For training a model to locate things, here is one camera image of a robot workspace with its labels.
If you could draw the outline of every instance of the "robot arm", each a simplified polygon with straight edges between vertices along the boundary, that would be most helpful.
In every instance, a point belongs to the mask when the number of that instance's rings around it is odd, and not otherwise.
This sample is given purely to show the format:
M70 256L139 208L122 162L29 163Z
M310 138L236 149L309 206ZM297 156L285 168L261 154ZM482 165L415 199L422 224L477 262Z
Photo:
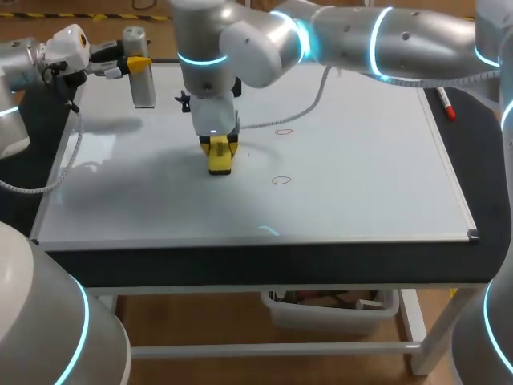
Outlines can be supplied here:
M496 2L495 8L502 8L495 13L502 18L513 14L506 0L479 1L483 9ZM270 13L228 0L169 2L202 146L212 137L238 133L229 92L235 76L250 87L267 87L304 62L389 83L393 77L445 80L446 87L457 85L488 107L499 104L498 76L450 81L499 69L493 58L499 57L497 39L503 38L504 25L492 23L476 33L473 22L427 10L319 6L306 0L287 0ZM488 22L483 20L478 19L478 27Z
M68 85L78 87L86 81L87 74L106 79L128 75L135 107L155 106L144 30L128 27L120 49L112 51L109 47L91 49L82 28L76 24L57 32L46 43L26 38L0 44L0 159L24 150L30 143L11 95L30 86L49 84L61 77ZM71 107L78 112L73 103Z

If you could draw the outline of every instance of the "black cable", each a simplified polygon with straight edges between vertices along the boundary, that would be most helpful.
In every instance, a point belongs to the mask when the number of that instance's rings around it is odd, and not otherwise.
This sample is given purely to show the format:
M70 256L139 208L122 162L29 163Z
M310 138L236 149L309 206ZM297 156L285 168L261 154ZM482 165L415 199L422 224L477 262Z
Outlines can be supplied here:
M46 81L46 72L50 71L51 74L51 82L54 84L52 87L50 83ZM51 66L46 67L44 70L42 70L42 82L45 83L45 86L48 90L50 90L54 95L58 97L58 99L61 99L66 105L70 107L70 109L75 113L78 114L80 112L79 106L77 106L73 100L69 99L67 96L65 96L57 87L57 82L55 81L55 78L57 76L57 70L52 68Z
M153 0L153 2L149 6L143 6L141 8L141 7L135 6L135 1L136 0L131 0L131 8L133 10L150 10L151 8L153 8L154 6L157 5L157 0Z

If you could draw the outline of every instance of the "white cable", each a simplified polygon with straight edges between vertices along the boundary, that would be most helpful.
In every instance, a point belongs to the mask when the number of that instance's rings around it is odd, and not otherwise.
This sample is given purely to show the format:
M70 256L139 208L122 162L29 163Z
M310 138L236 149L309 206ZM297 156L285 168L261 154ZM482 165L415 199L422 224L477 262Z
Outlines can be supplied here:
M472 83L482 82L491 79L500 78L500 71L489 71L481 74L467 76L459 79L424 79L424 80L399 80L388 76L366 75L380 82L391 84L399 87L412 88L436 88L436 87L464 87Z
M73 150L73 153L71 154L70 161L68 162L67 166L63 169L63 172L61 172L61 175L59 175L59 178L52 184L47 185L46 187L41 188L19 188L12 186L2 180L0 180L0 187L6 188L7 190L10 190L14 193L20 193L20 194L42 194L46 193L50 190L53 190L54 188L58 187L66 177L67 173L71 170L73 167L73 163L75 162L75 159L77 157L77 154L79 153L80 149L80 143L82 142L82 136L83 136L83 121L82 121L82 115L77 113L77 143L75 145L75 149Z
M269 127L269 126L277 126L278 124L285 124L285 123L288 123L288 122L292 122L293 120L297 120L299 118L302 118L306 114L310 113L315 107L317 107L317 105L321 101L322 92L324 91L324 87L326 85L326 80L328 80L328 75L329 75L329 71L331 70L331 68L332 67L326 67L326 69L324 69L324 72L322 73L322 78L321 78L321 85L319 86L319 91L317 91L317 95L315 96L315 100L313 101L313 103L308 108L306 108L305 110L299 112L296 115L290 116L289 118L284 118L284 119L281 119L281 120L275 120L273 122L267 122L267 123L250 124L250 125L247 125L247 126L242 126L240 129L241 130L248 130L250 128L263 128L263 127Z

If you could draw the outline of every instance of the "table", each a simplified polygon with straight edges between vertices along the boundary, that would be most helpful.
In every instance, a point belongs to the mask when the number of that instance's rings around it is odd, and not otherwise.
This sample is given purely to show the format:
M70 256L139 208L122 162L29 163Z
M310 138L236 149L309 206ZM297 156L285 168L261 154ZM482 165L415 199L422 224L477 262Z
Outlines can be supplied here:
M402 309L411 342L362 344L268 344L265 346L164 346L134 348L134 357L412 353L416 374L427 374L446 348L457 315L475 287L488 282L506 255L511 235L499 125L491 111L468 95L448 90L458 113L449 124L437 96L426 91L443 143L479 230L479 242L258 245L169 250L60 250L49 254L96 295L227 290L402 288ZM67 112L45 90L27 92L20 111L33 144L0 164L0 176L22 187L45 183ZM45 115L32 111L47 110ZM38 201L0 192L0 217L26 235ZM244 252L245 258L238 256ZM466 286L426 336L411 288Z

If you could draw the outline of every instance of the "red circle drawing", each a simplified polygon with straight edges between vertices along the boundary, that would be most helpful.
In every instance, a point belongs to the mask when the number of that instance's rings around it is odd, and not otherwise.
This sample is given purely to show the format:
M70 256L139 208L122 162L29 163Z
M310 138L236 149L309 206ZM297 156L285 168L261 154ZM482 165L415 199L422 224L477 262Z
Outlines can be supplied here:
M289 178L288 176L277 176L276 178L273 178L272 183L279 185L279 184L287 184L292 180L292 178Z
M288 135L288 134L292 134L293 132L294 132L294 130L285 129L285 130L276 130L274 133L276 135Z

